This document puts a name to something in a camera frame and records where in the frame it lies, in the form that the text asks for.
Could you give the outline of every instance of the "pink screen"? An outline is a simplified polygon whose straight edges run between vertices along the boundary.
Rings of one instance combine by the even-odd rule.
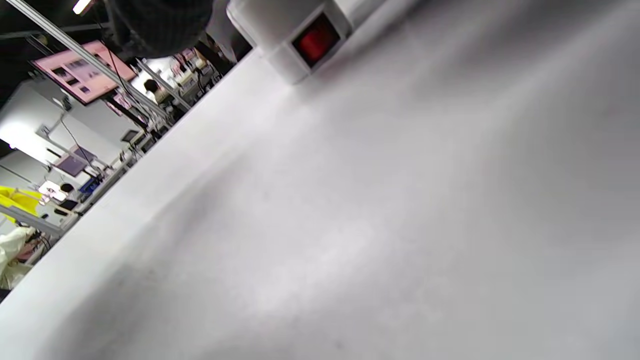
[[[109,50],[102,42],[90,42],[83,47],[108,67],[113,69],[115,66],[124,81],[136,76],[136,73],[115,55],[114,64]],[[119,85],[71,50],[37,60],[34,64],[84,104],[96,100]]]

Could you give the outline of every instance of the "knit hat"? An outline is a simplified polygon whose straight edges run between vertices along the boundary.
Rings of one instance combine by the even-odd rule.
[[[193,47],[212,0],[105,0],[115,40],[131,55],[162,58]]]

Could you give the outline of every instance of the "white table surface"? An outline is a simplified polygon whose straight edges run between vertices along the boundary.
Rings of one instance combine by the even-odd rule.
[[[639,359],[640,7],[387,1],[250,55],[0,306],[3,359]]]

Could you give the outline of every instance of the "ceiling light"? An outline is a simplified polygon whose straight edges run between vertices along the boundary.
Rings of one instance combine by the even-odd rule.
[[[78,0],[77,4],[74,6],[74,13],[76,13],[76,15],[80,15],[91,1],[92,0]]]

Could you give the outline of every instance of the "black wire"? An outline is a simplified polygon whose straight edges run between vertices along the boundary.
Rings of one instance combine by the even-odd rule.
[[[98,16],[98,10],[95,8],[95,6],[92,6],[92,10],[93,10],[93,20],[95,21],[95,23],[100,28],[100,37],[102,38],[102,43],[104,43],[105,42],[104,27],[102,27],[102,23],[100,22],[100,18]],[[144,111],[146,113],[145,115],[148,116],[149,120],[150,120],[151,119],[151,115],[149,113],[147,113],[147,111],[145,110],[145,107],[142,105],[142,103],[140,103],[136,99],[136,97],[133,96],[133,94],[129,91],[129,89],[124,85],[124,79],[122,78],[122,76],[120,76],[120,72],[118,71],[118,67],[116,66],[116,62],[113,59],[113,53],[108,48],[107,48],[107,51],[109,52],[109,57],[111,58],[111,63],[113,64],[113,70],[115,71],[116,75],[118,76],[118,79],[120,80],[120,84],[122,85],[122,89],[127,94],[129,94],[129,97],[131,98],[132,101],[134,101],[136,104],[138,104],[140,106],[142,111]]]
[[[86,153],[84,153],[84,149],[80,146],[80,144],[78,143],[78,141],[76,140],[76,137],[71,133],[71,130],[69,130],[69,128],[67,127],[67,125],[65,124],[65,121],[60,118],[60,124],[62,124],[62,126],[65,127],[65,130],[67,130],[67,132],[69,133],[69,135],[71,135],[71,139],[74,140],[74,143],[76,143],[76,146],[78,146],[78,149],[80,150],[80,153],[82,154],[83,158],[86,160],[86,162],[89,164],[90,167],[92,167],[94,170],[98,171],[98,169],[96,169],[92,164],[91,164],[91,160],[89,160],[89,157],[86,155]]]

